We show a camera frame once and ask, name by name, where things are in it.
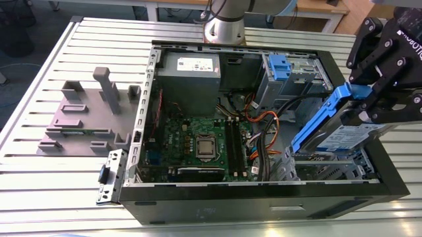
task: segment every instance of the motherboard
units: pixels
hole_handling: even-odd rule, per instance
[[[162,151],[147,152],[154,182],[251,181],[245,147],[250,137],[249,122],[169,118]]]

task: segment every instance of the open computer tower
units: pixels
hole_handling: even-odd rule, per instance
[[[130,150],[110,153],[98,204],[122,203],[142,224],[277,221],[336,218],[409,194],[378,139],[350,155],[290,154],[324,96],[296,102],[270,129],[266,174],[253,156],[271,117],[247,117],[344,85],[329,52],[153,45]]]

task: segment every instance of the power supply label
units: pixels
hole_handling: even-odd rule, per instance
[[[362,124],[360,126],[340,126],[325,141],[318,145],[317,150],[325,152],[341,152],[353,149],[370,137],[369,133],[381,129],[385,125]]]
[[[179,58],[178,71],[213,72],[211,58]]]

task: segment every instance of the table surface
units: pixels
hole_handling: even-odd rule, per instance
[[[207,5],[209,0],[142,0],[155,2],[170,2],[182,4],[199,4]],[[349,13],[349,8],[344,1],[338,2],[337,6],[326,4],[326,0],[298,0],[300,12],[318,12],[318,13]]]
[[[93,71],[109,67],[119,88],[142,87],[151,40],[202,42],[202,35],[202,27],[191,24],[95,18],[70,24],[0,134],[0,235],[135,231],[158,237],[422,236],[422,125],[401,126],[382,137],[412,194],[329,221],[142,227],[122,206],[95,205],[105,157],[36,155],[66,80],[99,88]],[[345,77],[354,40],[348,35],[246,29],[247,45],[330,51]]]

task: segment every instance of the green circuit board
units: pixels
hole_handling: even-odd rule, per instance
[[[225,119],[211,118],[170,118],[165,125],[163,150],[161,164],[166,166],[218,167],[225,169],[225,181],[249,181],[247,177],[229,174],[229,160],[226,150]],[[243,143],[246,134],[251,132],[247,122],[239,123]],[[207,162],[197,158],[197,138],[202,135],[215,138],[217,157]]]

